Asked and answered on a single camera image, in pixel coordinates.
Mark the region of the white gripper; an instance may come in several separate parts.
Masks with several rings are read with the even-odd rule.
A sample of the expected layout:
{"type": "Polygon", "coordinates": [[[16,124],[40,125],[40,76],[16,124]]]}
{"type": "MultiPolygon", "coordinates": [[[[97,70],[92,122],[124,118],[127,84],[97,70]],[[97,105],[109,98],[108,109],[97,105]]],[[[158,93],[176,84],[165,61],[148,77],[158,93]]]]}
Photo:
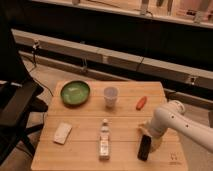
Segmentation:
{"type": "Polygon", "coordinates": [[[151,139],[150,147],[150,152],[154,152],[161,146],[162,138],[160,137],[162,137],[166,133],[168,127],[163,125],[161,122],[148,121],[139,124],[138,129],[141,131],[142,134],[150,133],[150,135],[154,137],[151,139]]]}

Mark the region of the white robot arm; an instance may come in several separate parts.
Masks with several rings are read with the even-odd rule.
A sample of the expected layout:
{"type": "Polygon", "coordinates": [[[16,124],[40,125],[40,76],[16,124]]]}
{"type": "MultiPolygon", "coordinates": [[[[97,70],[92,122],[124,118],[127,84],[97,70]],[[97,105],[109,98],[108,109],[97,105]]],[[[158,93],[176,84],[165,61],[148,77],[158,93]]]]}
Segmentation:
{"type": "Polygon", "coordinates": [[[213,128],[202,125],[184,116],[185,107],[177,100],[158,106],[150,121],[144,124],[147,134],[142,134],[139,152],[148,154],[153,139],[160,139],[168,128],[188,137],[213,153],[213,128]]]}

